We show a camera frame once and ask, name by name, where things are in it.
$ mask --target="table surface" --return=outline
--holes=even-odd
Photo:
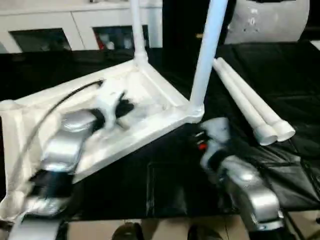
[[[150,49],[148,56],[149,62],[189,98],[197,56],[162,49]],[[296,135],[286,142],[259,146],[214,71],[204,102],[203,120],[229,119],[234,135],[233,151],[257,166],[283,208],[318,209],[320,51],[310,43],[255,43],[221,46],[217,56],[225,58],[289,121]],[[0,55],[0,100],[17,99],[132,57],[131,51]],[[188,143],[194,127],[183,125],[77,183],[76,218],[140,219],[232,213],[230,202],[208,182],[201,170],[200,154]]]

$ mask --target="white stand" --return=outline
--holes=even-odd
[[[11,179],[13,167],[33,127],[56,102],[73,90],[98,79],[112,81],[125,86],[125,98],[134,103],[132,112],[120,119],[123,128],[95,133],[86,144],[77,168],[75,181],[95,173],[114,161],[132,153],[153,140],[167,134],[185,123],[197,123],[204,114],[203,100],[215,56],[228,0],[211,0],[194,78],[190,102],[166,81],[149,63],[144,47],[143,30],[140,21],[139,0],[130,0],[134,38],[134,60],[79,77],[52,88],[42,90],[16,100],[0,103],[2,118],[6,187]],[[47,121],[23,159],[22,171],[16,180],[26,182],[39,164],[42,148],[48,138],[57,130],[61,115],[65,112],[92,105],[97,88],[83,90],[62,104]],[[25,190],[18,189],[16,195],[23,199]],[[0,203],[0,219],[14,219],[15,213],[4,215],[8,202],[5,197]]]

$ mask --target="white cabinet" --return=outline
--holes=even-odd
[[[129,48],[133,45],[132,19],[129,8],[72,13],[86,50],[98,50],[101,41],[112,43],[114,48]],[[141,22],[145,45],[162,47],[162,8],[141,8]]]
[[[162,0],[140,0],[140,15],[146,47],[161,48]],[[133,46],[130,3],[0,1],[1,45],[0,53],[129,49]]]
[[[71,50],[84,50],[81,37],[70,12],[46,12],[0,16],[0,42],[9,53],[21,53],[25,44],[32,45],[32,36],[50,34],[65,38]],[[29,36],[23,42],[23,32]]]

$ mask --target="floor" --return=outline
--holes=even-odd
[[[320,225],[315,222],[318,211],[293,212],[291,216],[306,239],[320,240],[320,236],[315,234],[320,231]],[[93,236],[95,240],[110,240],[117,227],[124,222],[124,220],[73,222],[70,224],[68,240],[90,240]],[[192,224],[208,226],[218,232],[224,240],[249,239],[238,215],[192,219],[132,219],[126,222],[140,223],[145,240],[186,240],[188,229]]]

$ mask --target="white plastic part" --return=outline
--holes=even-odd
[[[257,142],[261,146],[267,146],[277,141],[277,133],[275,130],[266,124],[256,109],[248,101],[246,96],[237,88],[230,75],[224,71],[221,63],[216,59],[213,60],[213,68],[219,75],[222,83],[229,91],[231,97],[242,112],[243,116],[252,127],[253,134]]]
[[[141,61],[148,61],[139,6],[139,0],[130,0],[130,9],[132,14],[132,32],[134,41],[134,58],[137,64],[140,64]]]
[[[228,0],[210,0],[209,3],[190,97],[189,110],[195,116],[204,113],[204,99],[212,71],[212,59],[216,55],[227,4]]]
[[[277,133],[278,141],[283,142],[295,135],[295,129],[285,120],[281,119],[275,111],[246,83],[246,81],[221,57],[217,59],[223,69],[231,76],[235,85],[245,95],[263,120],[273,127]]]

